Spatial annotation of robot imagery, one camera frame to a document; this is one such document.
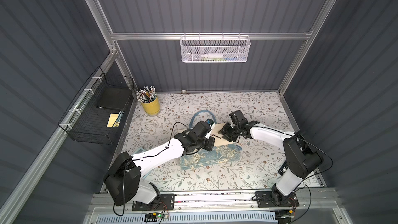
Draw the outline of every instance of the white wire basket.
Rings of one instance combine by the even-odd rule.
[[[250,39],[241,35],[181,36],[183,62],[246,62]]]

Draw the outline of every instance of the dark gray wall panel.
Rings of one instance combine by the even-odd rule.
[[[108,72],[121,75],[116,63]],[[116,146],[117,143],[92,144],[67,138],[14,223],[81,223],[93,193],[100,191]],[[23,155],[36,153],[24,151]]]
[[[306,32],[325,0],[100,0],[113,32]]]
[[[285,94],[355,223],[396,221],[397,53],[398,0],[338,0]]]
[[[253,40],[245,63],[184,63],[179,41],[119,41],[138,87],[158,91],[277,90],[300,40]]]
[[[109,49],[84,0],[0,0],[0,39],[2,206]],[[81,221],[112,149],[67,140],[21,216],[33,220],[25,211],[33,204],[37,213],[68,213],[74,223]],[[83,182],[79,175],[90,179]],[[50,199],[50,192],[64,199]],[[73,203],[66,204],[71,197]]]

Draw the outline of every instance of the floral table surface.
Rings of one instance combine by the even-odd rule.
[[[188,126],[192,116],[204,109],[213,112],[217,123],[230,122],[228,114],[241,110],[249,121],[293,131],[276,92],[158,94],[158,97],[161,109],[157,116],[148,116],[137,105],[123,152],[132,153],[139,147],[149,150],[164,144],[175,122]],[[194,124],[207,118],[211,118],[210,114],[201,113]],[[184,126],[176,124],[173,135],[181,129]],[[239,161],[181,170],[178,158],[153,169],[145,180],[153,182],[160,191],[271,188],[280,177],[278,169],[285,161],[285,154],[258,140],[240,138],[238,143],[242,147]],[[316,177],[307,179],[301,187],[306,184],[320,186]]]

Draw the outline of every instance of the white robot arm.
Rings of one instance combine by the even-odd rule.
[[[258,121],[248,122],[240,110],[229,116],[233,124],[226,123],[219,132],[224,139],[236,142],[240,135],[267,142],[285,153],[288,169],[272,187],[273,202],[277,205],[291,197],[301,181],[323,162],[323,158],[311,150],[300,134],[268,127]]]
[[[167,161],[190,155],[196,149],[212,151],[214,138],[210,137],[210,132],[213,127],[214,122],[210,119],[200,121],[192,130],[178,133],[161,146],[138,154],[123,152],[117,156],[103,178],[115,205],[121,206],[129,200],[151,203],[159,191],[152,183],[143,181],[142,176]]]
[[[232,112],[230,117],[233,124],[226,123],[219,132],[224,139],[236,142],[239,136],[253,138],[285,152],[288,169],[272,187],[273,202],[277,205],[291,197],[301,181],[323,162],[323,158],[313,152],[299,134],[267,127],[257,121],[248,122],[241,111]],[[151,203],[158,196],[158,190],[141,177],[167,161],[194,153],[196,149],[211,151],[214,146],[214,138],[210,136],[213,127],[212,120],[200,121],[193,130],[179,133],[159,147],[132,156],[127,152],[120,154],[104,177],[115,204],[120,206],[131,199]]]

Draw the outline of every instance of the white vent grille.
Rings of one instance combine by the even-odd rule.
[[[249,36],[181,36],[183,62],[246,62],[249,54]]]
[[[97,224],[144,224],[145,214],[125,214],[117,217],[114,214],[101,214],[98,216]],[[229,212],[184,212],[170,213],[168,219],[162,223],[201,223],[201,222],[264,222],[278,223],[275,213],[268,211],[229,211]]]

